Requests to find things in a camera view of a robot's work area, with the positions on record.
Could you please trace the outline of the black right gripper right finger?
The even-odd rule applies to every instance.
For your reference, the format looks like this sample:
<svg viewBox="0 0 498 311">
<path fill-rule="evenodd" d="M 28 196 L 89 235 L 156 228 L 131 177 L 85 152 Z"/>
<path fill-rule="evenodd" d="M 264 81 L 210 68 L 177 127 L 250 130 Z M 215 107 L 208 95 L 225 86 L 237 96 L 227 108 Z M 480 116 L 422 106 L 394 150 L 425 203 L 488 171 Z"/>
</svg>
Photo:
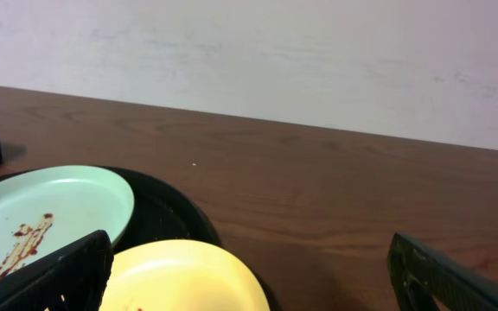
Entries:
<svg viewBox="0 0 498 311">
<path fill-rule="evenodd" d="M 396 233 L 387 268 L 399 308 L 404 311 L 497 310 L 498 284 L 414 238 Z"/>
</svg>

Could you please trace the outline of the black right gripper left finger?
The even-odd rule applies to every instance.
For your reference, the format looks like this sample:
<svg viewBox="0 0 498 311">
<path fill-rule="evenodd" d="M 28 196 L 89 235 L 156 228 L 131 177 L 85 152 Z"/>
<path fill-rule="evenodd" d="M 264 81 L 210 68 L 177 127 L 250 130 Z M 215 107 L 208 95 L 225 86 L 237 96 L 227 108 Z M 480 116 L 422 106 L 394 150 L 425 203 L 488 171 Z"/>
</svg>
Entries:
<svg viewBox="0 0 498 311">
<path fill-rule="evenodd" d="M 97 230 L 0 279 L 0 311 L 98 311 L 113 262 Z"/>
</svg>

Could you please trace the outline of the pale green plate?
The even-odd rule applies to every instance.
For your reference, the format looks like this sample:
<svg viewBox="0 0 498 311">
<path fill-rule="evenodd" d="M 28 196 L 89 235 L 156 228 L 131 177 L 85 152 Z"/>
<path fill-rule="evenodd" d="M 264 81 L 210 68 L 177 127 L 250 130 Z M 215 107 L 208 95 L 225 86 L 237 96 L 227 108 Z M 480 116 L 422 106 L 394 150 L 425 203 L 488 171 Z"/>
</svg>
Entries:
<svg viewBox="0 0 498 311">
<path fill-rule="evenodd" d="M 97 230 L 116 243 L 133 209 L 131 186 L 104 168 L 59 166 L 0 181 L 0 279 Z"/>
</svg>

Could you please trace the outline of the yellow plate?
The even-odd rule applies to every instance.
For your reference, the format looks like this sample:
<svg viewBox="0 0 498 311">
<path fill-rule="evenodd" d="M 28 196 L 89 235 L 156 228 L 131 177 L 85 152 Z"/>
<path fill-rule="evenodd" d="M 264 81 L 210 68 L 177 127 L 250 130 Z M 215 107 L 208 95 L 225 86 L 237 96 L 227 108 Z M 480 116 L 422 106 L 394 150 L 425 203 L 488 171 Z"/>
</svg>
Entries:
<svg viewBox="0 0 498 311">
<path fill-rule="evenodd" d="M 230 252 L 194 240 L 164 240 L 117 254 L 101 310 L 269 311 L 265 292 Z"/>
</svg>

